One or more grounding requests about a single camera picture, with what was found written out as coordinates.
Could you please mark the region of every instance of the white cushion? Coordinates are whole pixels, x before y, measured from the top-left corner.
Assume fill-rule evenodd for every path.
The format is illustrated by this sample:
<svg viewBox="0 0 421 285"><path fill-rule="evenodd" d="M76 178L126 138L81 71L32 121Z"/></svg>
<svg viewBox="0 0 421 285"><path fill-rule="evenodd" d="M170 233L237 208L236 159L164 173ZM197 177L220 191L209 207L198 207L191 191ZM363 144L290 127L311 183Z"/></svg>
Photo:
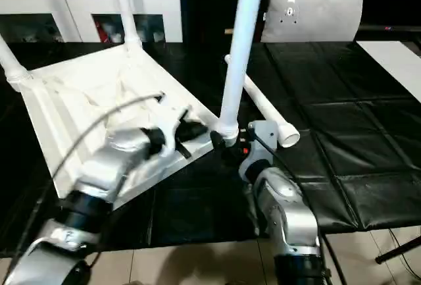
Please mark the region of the white cushion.
<svg viewBox="0 0 421 285"><path fill-rule="evenodd" d="M262 42L352 41L362 0L270 0Z"/></svg>

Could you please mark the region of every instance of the black cable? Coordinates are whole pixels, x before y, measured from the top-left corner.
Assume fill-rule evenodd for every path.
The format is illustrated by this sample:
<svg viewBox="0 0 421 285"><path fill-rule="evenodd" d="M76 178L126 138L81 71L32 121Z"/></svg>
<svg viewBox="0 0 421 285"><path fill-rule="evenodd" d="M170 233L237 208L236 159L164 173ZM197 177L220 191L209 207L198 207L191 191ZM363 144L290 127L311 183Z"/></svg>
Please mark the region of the black cable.
<svg viewBox="0 0 421 285"><path fill-rule="evenodd" d="M401 244L399 243L399 241L397 241L396 235L393 233L393 231L392 231L391 229L389 229L389 233L391 234L392 238L393 238L393 239L395 239L397 246L398 246L398 247L400 247L400 246L401 246ZM412 269L411 269L411 267L410 267L410 265L409 265L409 263L408 263L408 261L407 261L407 258L405 257L405 254L401 254L401 256L402 256L402 258L403 258L403 261L404 261L404 262L405 262L405 264L406 264L406 266L405 266L405 264L404 264L403 266L404 266L404 267L405 267L405 269L409 272L409 274L411 274L411 275L412 275L413 277L415 277L416 279L421 280L421 277L420 277L418 274L416 274L416 273L414 272L414 270L412 270Z"/></svg>
<svg viewBox="0 0 421 285"><path fill-rule="evenodd" d="M317 227L317 231L318 231L318 239L321 240L322 239L322 235L320 233L320 229ZM323 269L325 272L329 272L329 274L324 276L324 280L326 281L327 285L333 285L332 284L332 280L330 279L332 277L332 275L330 274L330 271L327 268L327 263L326 263L326 256L324 254L324 249L323 249L323 245L320 244L320 256L322 257L322 264L323 264Z"/></svg>
<svg viewBox="0 0 421 285"><path fill-rule="evenodd" d="M97 253L97 255L96 255L96 256L95 256L95 258L93 259L93 261L92 261L91 265L89 266L89 268L90 268L90 269L92 269L92 268L95 266L95 264L97 264L97 262L98 262L99 258L101 257L101 254L102 254L102 251L99 251L99 252Z"/></svg>
<svg viewBox="0 0 421 285"><path fill-rule="evenodd" d="M47 193L48 191L53 187L54 184L54 179L56 178L56 176L58 175L58 173L60 172L60 170L63 168L64 164L67 162L67 159L71 156L71 154L73 154L74 150L80 145L80 143L85 139L85 137L98 125L100 124L103 120L107 119L109 116L111 116L112 114L121 111L122 109L125 109L126 107L130 107L132 105L135 105L139 102L142 101L146 101L147 99L153 99L153 98L161 98L164 94L157 94L157 95L149 95L149 96L145 96L145 97L137 97L127 103L121 104L119 106L114 107L113 109L107 111L105 114L101 115L99 118L97 118L88 128L86 128L86 130L84 132L82 132L79 136L79 138L72 144L72 147L70 147L70 149L68 150L68 152L66 153L66 155L64 156L64 158L62 159L62 161L60 162L60 164L58 165L58 167L56 168L56 170L54 171L53 175L51 176L51 181L45 186L44 190L41 193L41 196L39 197L39 199L36 202L35 207L32 209L30 218L28 220L28 223L26 224L24 233L22 234L22 237L19 240L19 243L16 247L16 252L14 254L14 257L12 258L11 263L9 264L9 267L7 269L5 278L3 279L3 283L2 285L4 285L6 283L6 279L9 276L12 268L14 267L14 265L16 264L17 260L20 257L20 252L22 251L23 245L26 242L26 239L28 238L28 233L30 228L32 227L35 219L36 219L36 215L39 211L39 208L41 207L41 204L44 202L44 199L47 197Z"/></svg>
<svg viewBox="0 0 421 285"><path fill-rule="evenodd" d="M263 148L265 148L282 165L282 167L285 168L286 171L291 175L293 181L298 185L299 189L301 190L301 193L304 197L304 200L307 202L307 205L309 206L309 209L313 212L313 214L316 214L314 212L314 209L311 205L311 202L310 202L310 199L309 199L307 193L304 191L304 187L303 187L300 179L298 179L298 177L295 176L294 173L292 173L291 169L286 165L286 163L282 160L282 158L271 147L269 147L268 144L265 143L258 135L256 135L256 133L253 129L249 128L248 131L249 131L249 134L251 135L252 139L256 139L263 146ZM326 247L328 248L329 254L332 257L332 261L334 262L335 269L336 269L336 271L339 275L339 279L341 280L342 285L347 285L348 284L347 280L345 278L345 275L343 274L341 265L339 263L339 260L337 259L335 251L334 251L332 245L330 244L328 238L326 237L326 235L322 234L318 227L319 227L319 225L317 224L319 240L321 240L320 236L322 236L322 239L325 241ZM324 268L326 270L326 258L324 256L322 244L320 244L320 256L322 257L322 260L324 262Z"/></svg>

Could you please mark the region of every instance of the white pipe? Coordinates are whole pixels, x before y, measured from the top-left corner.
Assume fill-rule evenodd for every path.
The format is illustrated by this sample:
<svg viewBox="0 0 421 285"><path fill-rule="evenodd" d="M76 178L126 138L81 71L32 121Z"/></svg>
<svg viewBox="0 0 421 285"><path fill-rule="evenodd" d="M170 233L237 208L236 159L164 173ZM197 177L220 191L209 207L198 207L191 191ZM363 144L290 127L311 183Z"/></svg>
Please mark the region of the white pipe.
<svg viewBox="0 0 421 285"><path fill-rule="evenodd" d="M124 29L124 42L126 43L126 46L131 48L135 44L136 46L141 47L142 42L136 32L130 0L118 0L118 4L120 5L120 14Z"/></svg>
<svg viewBox="0 0 421 285"><path fill-rule="evenodd" d="M227 145L233 145L238 135L238 109L259 6L260 0L238 0L237 4L230 51L232 62L228 65L222 108L216 125Z"/></svg>
<svg viewBox="0 0 421 285"><path fill-rule="evenodd" d="M19 81L29 78L28 71L19 63L18 59L13 55L9 46L6 44L3 37L0 35L0 65L5 71L7 81L11 86L19 91Z"/></svg>
<svg viewBox="0 0 421 285"><path fill-rule="evenodd" d="M231 62L230 59L230 55L225 56L225 61L228 64ZM267 120L274 120L278 124L279 144L284 148L295 145L300 140L300 133L298 130L294 125L285 120L247 74L245 75L244 89L262 113L263 117Z"/></svg>

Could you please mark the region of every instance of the white cabinet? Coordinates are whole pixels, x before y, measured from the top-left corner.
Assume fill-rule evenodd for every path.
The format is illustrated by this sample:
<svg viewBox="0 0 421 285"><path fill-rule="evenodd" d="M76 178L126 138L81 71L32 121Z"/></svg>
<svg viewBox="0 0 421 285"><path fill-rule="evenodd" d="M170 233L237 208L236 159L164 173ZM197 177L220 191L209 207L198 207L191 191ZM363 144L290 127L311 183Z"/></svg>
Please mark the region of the white cabinet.
<svg viewBox="0 0 421 285"><path fill-rule="evenodd" d="M82 41L101 41L101 32L124 38L118 0L66 0ZM180 0L131 0L142 41L182 41Z"/></svg>
<svg viewBox="0 0 421 285"><path fill-rule="evenodd" d="M81 41L66 0L0 0L0 32L8 42Z"/></svg>
<svg viewBox="0 0 421 285"><path fill-rule="evenodd" d="M131 1L142 40L182 41L180 0ZM118 40L124 38L118 14L117 0L0 0L0 32L7 41L93 42L111 32Z"/></svg>

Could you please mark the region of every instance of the black foam mat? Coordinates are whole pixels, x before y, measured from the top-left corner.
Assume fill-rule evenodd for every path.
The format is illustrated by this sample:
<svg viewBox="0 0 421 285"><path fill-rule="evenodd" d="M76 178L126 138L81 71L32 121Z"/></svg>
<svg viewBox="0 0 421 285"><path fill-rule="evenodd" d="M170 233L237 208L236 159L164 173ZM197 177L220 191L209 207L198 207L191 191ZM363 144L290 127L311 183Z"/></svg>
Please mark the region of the black foam mat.
<svg viewBox="0 0 421 285"><path fill-rule="evenodd" d="M17 44L29 69L110 45ZM144 44L219 115L228 47ZM301 179L326 233L421 224L421 104L356 43L255 44L248 74L301 133L279 154ZM0 255L13 253L49 171L23 100L0 75ZM261 119L244 93L238 121ZM210 152L112 214L106 249L254 238L236 166ZM31 234L56 204L54 191Z"/></svg>

